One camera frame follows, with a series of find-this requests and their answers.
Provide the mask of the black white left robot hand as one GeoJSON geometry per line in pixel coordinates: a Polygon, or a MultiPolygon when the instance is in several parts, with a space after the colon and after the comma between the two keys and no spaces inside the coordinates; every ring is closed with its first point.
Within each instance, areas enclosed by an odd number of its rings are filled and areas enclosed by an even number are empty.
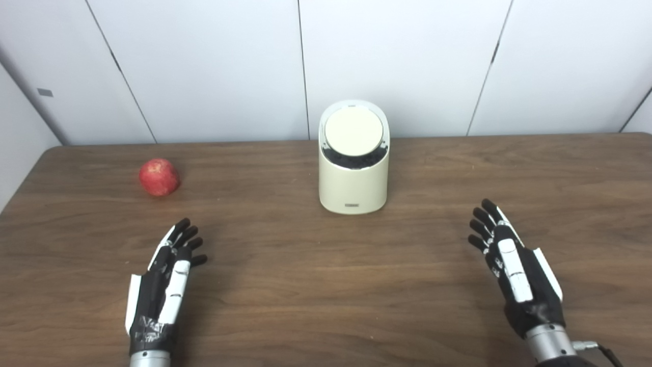
{"type": "Polygon", "coordinates": [[[203,244],[198,232],[189,218],[181,219],[156,246],[145,273],[132,275],[124,321],[131,358],[172,356],[189,273],[208,260],[193,255],[203,244]]]}

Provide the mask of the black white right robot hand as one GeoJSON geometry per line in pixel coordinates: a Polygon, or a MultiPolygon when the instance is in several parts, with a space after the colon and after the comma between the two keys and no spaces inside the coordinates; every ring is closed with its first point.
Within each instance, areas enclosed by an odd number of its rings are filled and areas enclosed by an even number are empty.
{"type": "Polygon", "coordinates": [[[505,298],[504,314],[519,337],[541,325],[566,327],[563,292],[540,249],[524,246],[501,209],[485,198],[473,209],[468,242],[479,249],[505,298]]]}

